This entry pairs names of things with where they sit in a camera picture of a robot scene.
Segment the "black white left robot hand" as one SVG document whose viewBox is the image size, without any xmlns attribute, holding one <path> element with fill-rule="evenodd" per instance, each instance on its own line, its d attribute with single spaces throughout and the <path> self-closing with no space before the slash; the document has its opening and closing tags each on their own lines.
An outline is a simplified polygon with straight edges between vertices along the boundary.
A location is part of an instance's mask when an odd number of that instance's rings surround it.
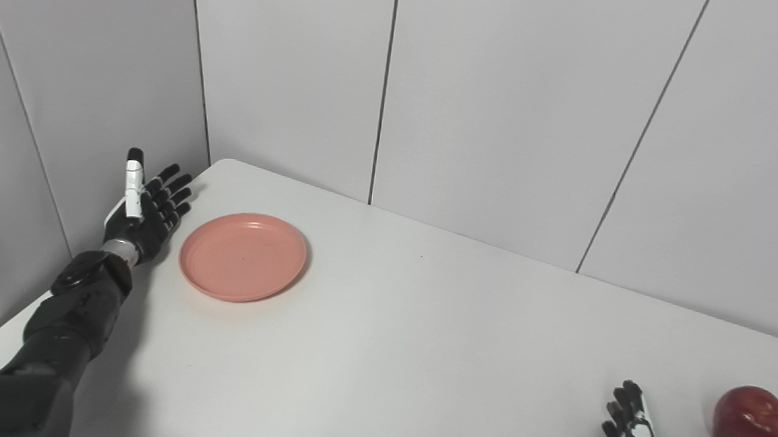
<svg viewBox="0 0 778 437">
<path fill-rule="evenodd" d="M 130 268 L 154 260 L 191 210 L 193 176 L 172 164 L 147 179 L 144 161 L 143 150 L 128 150 L 123 197 L 104 220 L 102 250 Z"/>
</svg>

